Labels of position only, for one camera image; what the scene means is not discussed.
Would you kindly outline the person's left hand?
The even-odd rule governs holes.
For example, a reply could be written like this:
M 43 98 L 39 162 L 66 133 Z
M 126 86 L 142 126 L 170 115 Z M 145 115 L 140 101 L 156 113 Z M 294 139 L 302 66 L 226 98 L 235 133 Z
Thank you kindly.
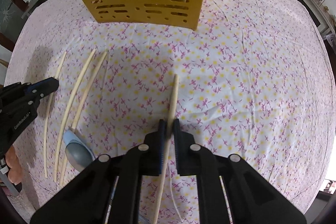
M 18 185 L 22 182 L 23 178 L 23 170 L 20 165 L 19 159 L 15 152 L 15 148 L 12 145 L 5 155 L 6 163 L 9 167 L 8 179 L 9 181 L 14 184 Z

